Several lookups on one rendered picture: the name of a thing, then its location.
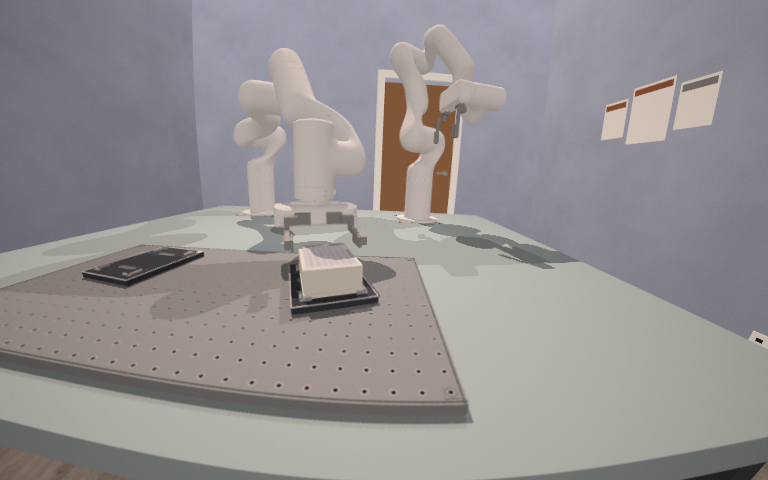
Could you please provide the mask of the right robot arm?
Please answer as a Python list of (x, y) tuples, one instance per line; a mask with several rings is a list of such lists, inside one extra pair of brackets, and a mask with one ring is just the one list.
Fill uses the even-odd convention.
[(236, 125), (234, 141), (243, 149), (265, 150), (247, 164), (251, 213), (245, 210), (243, 215), (249, 216), (274, 215), (274, 161), (286, 144), (280, 116), (293, 127), (295, 199), (328, 202), (336, 195), (335, 177), (358, 176), (366, 166), (355, 130), (343, 116), (314, 99), (294, 51), (276, 50), (268, 70), (273, 83), (248, 80), (238, 92), (239, 104), (249, 118)]

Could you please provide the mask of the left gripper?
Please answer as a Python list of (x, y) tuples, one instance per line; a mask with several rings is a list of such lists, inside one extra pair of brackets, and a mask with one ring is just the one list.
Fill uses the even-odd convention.
[(434, 144), (439, 143), (439, 124), (446, 122), (447, 116), (451, 115), (451, 112), (455, 110), (457, 110), (456, 123), (452, 124), (451, 137), (452, 138), (459, 137), (460, 113), (463, 114), (467, 112), (467, 107), (465, 107), (465, 105), (470, 101), (470, 96), (471, 96), (471, 82), (467, 80), (461, 80), (461, 79), (459, 79), (452, 86), (450, 86), (443, 93), (441, 93), (439, 111), (442, 113), (442, 118), (438, 118), (436, 121), (436, 132), (434, 132)]

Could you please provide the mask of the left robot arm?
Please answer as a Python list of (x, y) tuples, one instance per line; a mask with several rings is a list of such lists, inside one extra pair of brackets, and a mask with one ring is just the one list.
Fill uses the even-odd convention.
[(428, 108), (428, 93), (421, 76), (433, 69), (437, 54), (453, 76), (452, 85), (459, 79), (472, 83), (471, 98), (465, 106), (467, 112), (461, 114), (468, 124), (477, 124), (488, 111), (500, 111), (506, 101), (504, 88), (472, 82), (474, 62), (446, 26), (430, 28), (423, 42), (423, 51), (409, 43), (399, 42), (390, 54), (392, 67), (403, 84), (407, 104), (400, 143), (405, 150), (420, 153), (416, 163), (407, 169), (405, 212), (397, 216), (398, 220), (412, 223), (437, 222), (430, 216), (433, 171), (444, 152), (445, 138), (439, 131), (439, 143), (433, 144), (436, 129), (423, 126), (422, 116)]

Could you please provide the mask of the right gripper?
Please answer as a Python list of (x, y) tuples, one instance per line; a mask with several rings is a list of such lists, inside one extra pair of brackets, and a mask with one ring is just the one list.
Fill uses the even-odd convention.
[[(294, 214), (294, 215), (280, 215)], [(349, 215), (343, 215), (349, 214)], [(298, 217), (298, 219), (297, 219)], [(280, 222), (284, 224), (280, 224)], [(352, 203), (301, 202), (278, 203), (274, 205), (275, 227), (284, 227), (284, 250), (294, 252), (293, 235), (290, 228), (300, 226), (347, 225), (352, 241), (361, 248), (367, 245), (367, 236), (354, 227), (357, 224), (357, 206)]]

